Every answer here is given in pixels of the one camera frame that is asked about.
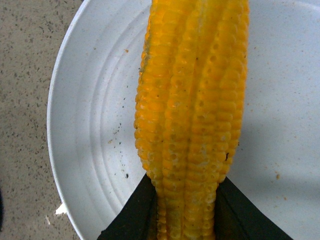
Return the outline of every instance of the cooked corn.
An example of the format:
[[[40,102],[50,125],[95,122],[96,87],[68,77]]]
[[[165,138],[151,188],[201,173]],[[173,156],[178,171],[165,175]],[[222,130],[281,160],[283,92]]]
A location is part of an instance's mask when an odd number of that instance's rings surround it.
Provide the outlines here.
[[[152,0],[135,146],[157,192],[157,238],[214,239],[247,76],[248,0]]]

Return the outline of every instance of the white plate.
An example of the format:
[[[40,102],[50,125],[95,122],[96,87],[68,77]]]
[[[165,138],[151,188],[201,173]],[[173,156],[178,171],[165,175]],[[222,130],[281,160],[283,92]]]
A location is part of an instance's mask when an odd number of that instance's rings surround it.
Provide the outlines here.
[[[249,74],[229,178],[294,239],[320,236],[320,0],[251,0]],[[150,0],[84,1],[54,67],[47,133],[55,182],[95,240],[144,175],[135,95]]]

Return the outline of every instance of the yellow corn kernel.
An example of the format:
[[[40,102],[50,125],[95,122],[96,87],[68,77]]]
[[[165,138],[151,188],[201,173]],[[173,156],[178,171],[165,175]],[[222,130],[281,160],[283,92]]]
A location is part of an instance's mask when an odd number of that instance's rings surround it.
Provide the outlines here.
[[[152,0],[134,127],[157,192],[157,239],[212,240],[216,189],[238,146],[248,0]]]

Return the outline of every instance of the gray speckled floor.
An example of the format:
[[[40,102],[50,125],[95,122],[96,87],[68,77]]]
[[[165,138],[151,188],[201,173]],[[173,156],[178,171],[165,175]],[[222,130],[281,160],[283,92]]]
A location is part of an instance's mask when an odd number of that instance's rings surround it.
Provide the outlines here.
[[[0,1],[0,240],[79,239],[60,206],[46,132],[56,56],[81,0]]]

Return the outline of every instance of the concrete floor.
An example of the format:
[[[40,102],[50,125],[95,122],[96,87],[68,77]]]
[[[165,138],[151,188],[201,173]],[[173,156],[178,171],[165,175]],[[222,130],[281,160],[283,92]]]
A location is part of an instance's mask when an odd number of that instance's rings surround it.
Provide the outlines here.
[[[0,240],[78,240],[61,205],[46,115],[59,47],[81,0],[0,1]]]

